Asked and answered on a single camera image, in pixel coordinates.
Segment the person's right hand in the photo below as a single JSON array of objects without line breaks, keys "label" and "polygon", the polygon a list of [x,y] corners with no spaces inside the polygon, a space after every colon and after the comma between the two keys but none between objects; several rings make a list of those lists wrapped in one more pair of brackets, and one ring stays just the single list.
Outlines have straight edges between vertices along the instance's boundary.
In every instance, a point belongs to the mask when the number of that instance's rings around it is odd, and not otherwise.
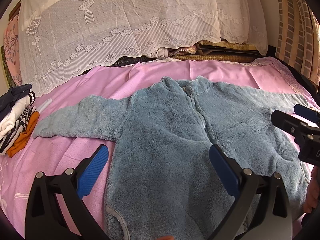
[{"label": "person's right hand", "polygon": [[318,167],[314,166],[311,172],[311,180],[306,191],[306,200],[303,205],[305,213],[311,213],[318,205],[319,183],[317,181]]}]

